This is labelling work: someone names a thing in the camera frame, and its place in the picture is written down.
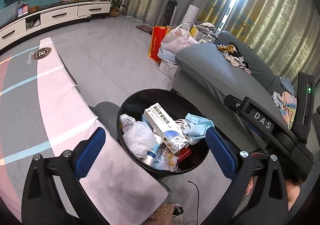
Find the person right hand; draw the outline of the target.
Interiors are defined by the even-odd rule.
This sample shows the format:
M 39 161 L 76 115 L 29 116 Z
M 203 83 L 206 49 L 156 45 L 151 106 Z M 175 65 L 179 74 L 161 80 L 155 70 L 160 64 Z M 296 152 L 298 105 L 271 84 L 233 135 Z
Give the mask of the person right hand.
M 300 194 L 300 187 L 291 180 L 285 180 L 285 185 L 287 191 L 288 209 L 290 210 Z

